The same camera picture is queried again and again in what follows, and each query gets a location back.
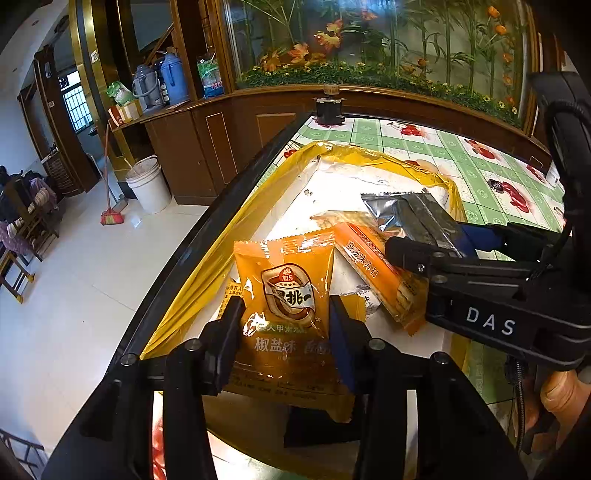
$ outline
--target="wire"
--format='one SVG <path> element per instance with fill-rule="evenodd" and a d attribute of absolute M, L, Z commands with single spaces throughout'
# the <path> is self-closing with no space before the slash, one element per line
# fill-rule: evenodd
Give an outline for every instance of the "wire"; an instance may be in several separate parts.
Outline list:
<path fill-rule="evenodd" d="M 517 397 L 517 441 L 515 442 L 515 450 L 517 453 L 521 451 L 523 445 L 523 438 L 525 436 L 525 400 L 523 398 L 523 367 L 519 360 L 515 361 L 515 369 L 517 371 L 517 378 L 515 383 L 516 397 Z"/>
<path fill-rule="evenodd" d="M 571 216 L 574 212 L 573 205 L 571 203 L 576 197 L 576 190 L 574 188 L 572 178 L 566 171 L 562 156 L 560 155 L 558 146 L 556 145 L 557 134 L 554 133 L 554 121 L 556 120 L 556 116 L 559 113 L 570 113 L 571 115 L 574 115 L 585 126 L 585 128 L 591 132 L 591 122 L 589 121 L 589 116 L 578 103 L 568 102 L 565 100 L 556 100 L 548 105 L 544 114 L 545 129 L 548 136 L 548 149 L 550 150 L 550 155 L 552 156 L 554 164 L 556 165 L 556 170 L 560 175 L 560 181 L 564 185 L 564 212 L 566 223 L 559 239 L 552 246 L 550 251 L 544 257 L 542 257 L 540 264 L 532 269 L 530 276 L 528 277 L 528 281 L 538 278 L 546 271 L 548 266 L 558 257 L 558 254 L 565 246 L 571 232 L 573 231 L 573 220 Z"/>

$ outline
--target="silver foil packet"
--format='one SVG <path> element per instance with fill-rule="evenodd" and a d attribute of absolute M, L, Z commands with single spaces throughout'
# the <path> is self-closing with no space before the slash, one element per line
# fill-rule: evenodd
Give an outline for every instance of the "silver foil packet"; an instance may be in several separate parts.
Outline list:
<path fill-rule="evenodd" d="M 411 240 L 452 250 L 458 257 L 471 256 L 460 247 L 465 244 L 460 225 L 426 189 L 421 193 L 363 193 L 361 199 L 382 232 L 402 228 Z"/>

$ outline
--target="brand logo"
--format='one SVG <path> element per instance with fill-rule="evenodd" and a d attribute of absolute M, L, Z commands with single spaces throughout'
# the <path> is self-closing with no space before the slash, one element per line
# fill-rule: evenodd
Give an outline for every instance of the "brand logo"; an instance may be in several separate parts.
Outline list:
<path fill-rule="evenodd" d="M 291 322 L 310 324 L 316 305 L 310 277 L 303 268 L 285 264 L 263 270 L 261 280 L 270 311 Z"/>
<path fill-rule="evenodd" d="M 515 327 L 514 320 L 498 320 L 495 318 L 495 315 L 491 313 L 488 317 L 479 318 L 480 312 L 478 309 L 474 307 L 468 308 L 468 314 L 466 316 L 466 321 L 470 323 L 475 323 L 477 325 L 481 325 L 483 329 L 490 329 L 491 332 L 501 331 L 503 335 L 513 335 L 513 328 Z"/>

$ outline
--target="broom handle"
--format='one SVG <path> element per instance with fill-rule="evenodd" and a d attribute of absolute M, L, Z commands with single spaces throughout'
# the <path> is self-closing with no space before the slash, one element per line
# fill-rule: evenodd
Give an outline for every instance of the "broom handle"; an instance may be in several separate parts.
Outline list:
<path fill-rule="evenodd" d="M 109 129 L 111 125 L 107 121 L 107 128 L 105 129 L 105 190 L 107 192 L 107 210 L 111 209 L 111 198 L 109 197 L 109 157 L 108 149 L 109 149 Z"/>

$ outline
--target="blue thermos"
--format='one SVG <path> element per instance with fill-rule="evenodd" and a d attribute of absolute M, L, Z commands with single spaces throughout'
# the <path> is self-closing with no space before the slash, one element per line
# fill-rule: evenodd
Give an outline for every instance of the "blue thermos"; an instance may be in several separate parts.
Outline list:
<path fill-rule="evenodd" d="M 166 83 L 171 105 L 176 105 L 189 99 L 189 89 L 187 88 L 183 64 L 180 58 L 174 53 L 167 53 L 160 66 L 160 72 L 164 78 L 164 83 Z"/>

